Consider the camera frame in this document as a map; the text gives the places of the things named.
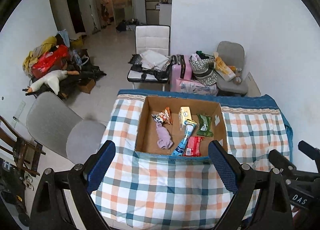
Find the right hand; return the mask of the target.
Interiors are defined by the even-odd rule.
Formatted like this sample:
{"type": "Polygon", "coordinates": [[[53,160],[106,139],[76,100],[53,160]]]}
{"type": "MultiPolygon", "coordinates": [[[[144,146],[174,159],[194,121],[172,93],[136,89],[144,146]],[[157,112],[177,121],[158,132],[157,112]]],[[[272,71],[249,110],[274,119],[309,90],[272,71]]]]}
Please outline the right hand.
{"type": "Polygon", "coordinates": [[[293,207],[292,208],[292,214],[293,214],[293,225],[295,228],[301,227],[303,225],[303,222],[306,217],[306,211],[299,207],[293,207]]]}

